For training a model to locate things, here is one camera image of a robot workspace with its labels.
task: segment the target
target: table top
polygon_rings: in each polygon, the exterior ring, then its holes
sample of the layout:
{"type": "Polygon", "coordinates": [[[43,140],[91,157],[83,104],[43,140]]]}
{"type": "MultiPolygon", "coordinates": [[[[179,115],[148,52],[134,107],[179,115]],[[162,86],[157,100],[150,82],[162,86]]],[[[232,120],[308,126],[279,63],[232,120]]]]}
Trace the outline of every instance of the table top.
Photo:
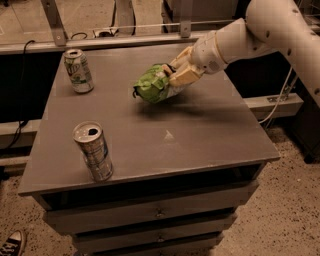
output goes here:
{"type": "Polygon", "coordinates": [[[20,195],[154,179],[272,161],[279,153],[224,72],[204,75],[166,101],[133,98],[133,84],[153,64],[188,44],[86,51],[95,83],[77,94],[61,60],[20,195]],[[94,182],[72,138],[83,121],[99,122],[114,166],[94,182]]]}

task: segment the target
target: shoe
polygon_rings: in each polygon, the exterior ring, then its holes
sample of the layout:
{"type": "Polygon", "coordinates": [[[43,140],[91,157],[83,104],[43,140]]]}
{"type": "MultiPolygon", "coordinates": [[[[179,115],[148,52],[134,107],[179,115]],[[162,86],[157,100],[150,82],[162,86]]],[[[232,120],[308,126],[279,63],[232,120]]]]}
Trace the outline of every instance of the shoe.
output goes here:
{"type": "Polygon", "coordinates": [[[26,245],[26,235],[18,230],[12,233],[0,247],[0,256],[21,256],[26,245]]]}

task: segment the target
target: soda can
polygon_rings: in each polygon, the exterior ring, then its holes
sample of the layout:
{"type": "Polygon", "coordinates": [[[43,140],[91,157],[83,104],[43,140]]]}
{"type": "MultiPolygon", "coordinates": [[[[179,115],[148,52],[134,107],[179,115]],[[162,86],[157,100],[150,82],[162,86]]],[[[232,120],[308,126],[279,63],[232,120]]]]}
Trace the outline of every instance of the soda can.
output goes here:
{"type": "Polygon", "coordinates": [[[63,56],[74,91],[77,93],[90,92],[94,84],[86,55],[80,49],[71,49],[64,52],[63,56]]]}
{"type": "Polygon", "coordinates": [[[83,122],[73,130],[73,139],[78,144],[93,180],[107,180],[113,173],[102,127],[97,122],[83,122]]]}

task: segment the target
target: green chip bag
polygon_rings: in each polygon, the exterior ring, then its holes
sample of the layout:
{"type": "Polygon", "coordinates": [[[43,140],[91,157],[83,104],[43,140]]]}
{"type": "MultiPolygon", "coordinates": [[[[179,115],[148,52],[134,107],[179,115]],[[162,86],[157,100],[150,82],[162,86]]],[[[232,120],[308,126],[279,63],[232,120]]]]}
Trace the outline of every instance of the green chip bag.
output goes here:
{"type": "Polygon", "coordinates": [[[134,96],[138,95],[150,103],[157,103],[168,97],[169,76],[163,64],[155,64],[134,84],[134,96]]]}

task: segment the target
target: drawer handle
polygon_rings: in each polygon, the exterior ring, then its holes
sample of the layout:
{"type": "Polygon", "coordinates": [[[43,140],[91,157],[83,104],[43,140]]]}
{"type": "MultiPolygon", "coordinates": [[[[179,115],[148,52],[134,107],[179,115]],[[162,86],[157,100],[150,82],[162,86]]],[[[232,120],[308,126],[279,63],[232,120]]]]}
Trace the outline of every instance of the drawer handle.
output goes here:
{"type": "Polygon", "coordinates": [[[160,219],[160,218],[162,218],[164,216],[165,216],[164,212],[161,209],[158,209],[157,214],[155,215],[155,217],[157,219],[160,219]]]}

